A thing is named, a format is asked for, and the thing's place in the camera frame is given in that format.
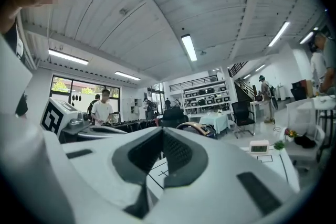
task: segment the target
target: trousers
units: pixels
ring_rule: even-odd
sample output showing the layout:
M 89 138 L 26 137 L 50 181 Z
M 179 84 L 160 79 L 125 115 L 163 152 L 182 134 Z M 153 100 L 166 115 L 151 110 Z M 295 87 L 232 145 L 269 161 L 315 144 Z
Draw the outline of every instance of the trousers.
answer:
M 266 121 L 274 119 L 274 108 L 270 100 L 264 101 L 264 115 Z

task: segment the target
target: potted plant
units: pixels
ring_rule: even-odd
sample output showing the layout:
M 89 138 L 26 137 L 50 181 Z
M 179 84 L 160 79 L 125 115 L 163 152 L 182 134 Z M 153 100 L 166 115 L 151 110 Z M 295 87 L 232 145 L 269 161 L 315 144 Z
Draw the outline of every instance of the potted plant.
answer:
M 294 130 L 290 130 L 288 128 L 285 129 L 285 138 L 288 142 L 292 142 L 295 137 L 298 136 L 298 133 Z
M 282 140 L 279 140 L 274 143 L 275 152 L 280 155 L 281 151 L 285 148 L 285 144 Z

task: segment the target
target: white table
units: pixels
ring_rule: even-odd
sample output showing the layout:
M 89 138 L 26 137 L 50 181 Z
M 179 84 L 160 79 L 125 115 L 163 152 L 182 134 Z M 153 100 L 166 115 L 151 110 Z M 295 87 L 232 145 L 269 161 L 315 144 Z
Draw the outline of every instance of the white table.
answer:
M 334 95 L 331 96 L 319 96 L 312 98 L 314 101 L 314 108 L 310 102 L 304 103 L 301 106 L 298 106 L 298 110 L 333 110 L 336 109 L 336 99 Z
M 248 147 L 241 147 L 241 150 L 247 152 Z M 289 186 L 298 193 L 300 191 L 299 179 L 293 164 L 285 149 L 280 154 L 275 152 L 273 146 L 270 146 L 269 154 L 251 154 L 252 157 L 258 159 L 268 168 L 276 172 L 280 177 L 287 181 Z M 146 184 L 150 192 L 153 194 L 151 198 L 155 203 L 160 199 L 164 189 L 164 179 L 168 176 L 168 165 L 166 158 L 156 162 L 146 178 Z
M 254 113 L 254 121 L 256 121 L 256 105 L 261 105 L 263 102 L 262 101 L 253 101 L 253 102 L 250 102 L 250 108 L 251 108 L 251 111 L 253 111 Z
M 200 124 L 204 125 L 213 125 L 216 131 L 216 134 L 219 134 L 221 131 L 229 127 L 229 119 L 227 115 L 230 114 L 230 111 L 224 111 L 221 114 L 216 112 L 204 115 L 200 119 Z

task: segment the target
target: shelf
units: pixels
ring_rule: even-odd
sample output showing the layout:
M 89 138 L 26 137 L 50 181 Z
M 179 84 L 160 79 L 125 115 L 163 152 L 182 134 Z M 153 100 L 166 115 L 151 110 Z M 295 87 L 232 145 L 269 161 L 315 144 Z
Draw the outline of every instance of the shelf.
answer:
M 205 107 L 207 107 L 207 106 L 215 106 L 215 105 L 227 104 L 227 103 L 230 103 L 230 101 L 221 102 L 221 103 L 214 103 L 214 104 L 198 105 L 198 106 L 189 106 L 189 107 L 187 107 L 187 108 L 185 108 L 185 109 L 186 109 L 186 110 L 187 110 L 187 109 L 200 109 L 200 108 L 205 108 Z
M 222 84 L 225 84 L 225 86 L 226 86 L 226 80 L 223 80 L 223 83 L 218 83 L 218 84 L 215 84 L 215 85 L 209 83 L 208 86 L 205 86 L 203 88 L 196 88 L 196 87 L 199 87 L 199 86 L 195 86 L 196 89 L 193 89 L 193 90 L 183 90 L 183 91 L 184 91 L 184 94 L 185 94 L 186 92 L 194 92 L 194 91 L 199 91 L 199 90 L 203 90 L 203 89 L 213 88 L 213 87 L 217 87 L 217 86 L 222 85 Z
M 228 92 L 228 90 L 226 91 L 221 91 L 221 92 L 213 92 L 213 93 L 206 93 L 206 94 L 202 94 L 202 95 L 196 95 L 196 96 L 191 96 L 191 97 L 185 97 L 184 99 L 193 99 L 193 98 L 199 98 L 199 97 L 204 97 L 204 96 L 209 96 L 209 95 L 215 95 L 215 94 L 219 94 L 219 93 L 223 93 L 223 92 Z

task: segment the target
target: small plant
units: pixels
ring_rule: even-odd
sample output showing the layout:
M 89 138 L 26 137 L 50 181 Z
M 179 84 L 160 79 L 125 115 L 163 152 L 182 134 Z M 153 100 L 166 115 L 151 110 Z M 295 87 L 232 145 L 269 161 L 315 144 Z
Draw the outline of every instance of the small plant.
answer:
M 279 140 L 279 141 L 277 141 L 277 142 L 274 143 L 274 149 L 275 150 L 280 151 L 283 148 L 285 148 L 285 144 L 284 144 L 284 142 L 282 140 Z
M 289 136 L 290 138 L 294 138 L 298 136 L 298 133 L 294 130 L 290 130 L 290 129 L 285 129 L 285 135 Z

